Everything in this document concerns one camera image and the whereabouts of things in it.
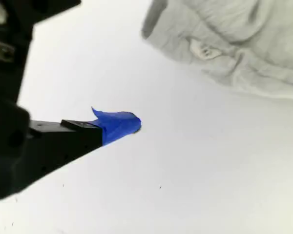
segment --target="blue tape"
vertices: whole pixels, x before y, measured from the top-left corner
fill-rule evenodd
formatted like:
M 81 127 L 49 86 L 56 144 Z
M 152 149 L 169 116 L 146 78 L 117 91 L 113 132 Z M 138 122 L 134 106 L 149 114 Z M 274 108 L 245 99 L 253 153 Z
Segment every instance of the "blue tape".
M 141 129 L 141 120 L 130 112 L 106 113 L 92 108 L 98 118 L 89 122 L 103 130 L 103 145 L 108 145 Z

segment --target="gray towel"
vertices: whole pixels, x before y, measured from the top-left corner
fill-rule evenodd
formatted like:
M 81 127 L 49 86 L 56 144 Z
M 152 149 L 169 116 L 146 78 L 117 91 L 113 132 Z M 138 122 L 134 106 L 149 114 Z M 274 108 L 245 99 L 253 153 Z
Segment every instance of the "gray towel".
M 142 33 L 218 84 L 293 99 L 293 0 L 153 0 Z

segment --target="white surface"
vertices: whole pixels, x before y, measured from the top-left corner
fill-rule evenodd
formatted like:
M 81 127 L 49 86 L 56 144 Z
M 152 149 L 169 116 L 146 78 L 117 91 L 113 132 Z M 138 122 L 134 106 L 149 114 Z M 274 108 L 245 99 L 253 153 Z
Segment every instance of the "white surface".
M 94 106 L 143 129 L 0 201 L 0 234 L 293 234 L 293 102 L 165 59 L 139 35 L 148 5 L 84 0 L 37 26 L 20 98 L 33 119 Z

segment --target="black metal bracket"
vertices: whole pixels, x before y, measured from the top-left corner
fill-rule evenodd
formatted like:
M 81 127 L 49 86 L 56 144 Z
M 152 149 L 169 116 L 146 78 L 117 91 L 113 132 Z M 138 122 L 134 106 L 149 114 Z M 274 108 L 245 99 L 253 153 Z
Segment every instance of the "black metal bracket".
M 0 0 L 0 199 L 102 146 L 86 122 L 30 121 L 17 106 L 34 24 L 80 0 Z

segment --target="white cloth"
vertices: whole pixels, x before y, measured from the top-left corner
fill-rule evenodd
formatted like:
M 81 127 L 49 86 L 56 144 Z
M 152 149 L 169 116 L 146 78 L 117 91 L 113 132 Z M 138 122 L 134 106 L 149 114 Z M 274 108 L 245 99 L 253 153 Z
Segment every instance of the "white cloth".
M 293 99 L 293 0 L 153 0 L 142 33 L 218 84 Z

